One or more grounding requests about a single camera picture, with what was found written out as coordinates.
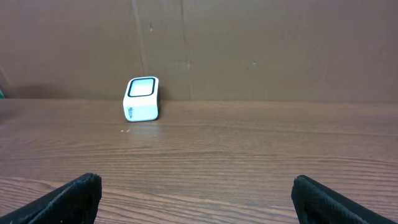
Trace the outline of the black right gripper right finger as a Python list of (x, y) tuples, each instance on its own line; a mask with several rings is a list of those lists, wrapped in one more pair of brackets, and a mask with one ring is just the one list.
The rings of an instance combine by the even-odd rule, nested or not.
[(295, 178), (291, 198), (300, 224), (397, 224), (306, 175)]

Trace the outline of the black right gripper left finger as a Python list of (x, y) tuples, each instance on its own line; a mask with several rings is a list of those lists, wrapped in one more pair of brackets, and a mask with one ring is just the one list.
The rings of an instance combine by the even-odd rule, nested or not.
[(102, 196), (101, 177), (86, 173), (1, 217), (5, 224), (93, 224)]

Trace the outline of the white barcode scanner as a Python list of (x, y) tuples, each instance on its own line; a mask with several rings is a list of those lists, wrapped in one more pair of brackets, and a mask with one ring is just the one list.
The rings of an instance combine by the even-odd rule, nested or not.
[(138, 77), (129, 81), (123, 99), (123, 111), (129, 122), (153, 121), (160, 110), (159, 79)]

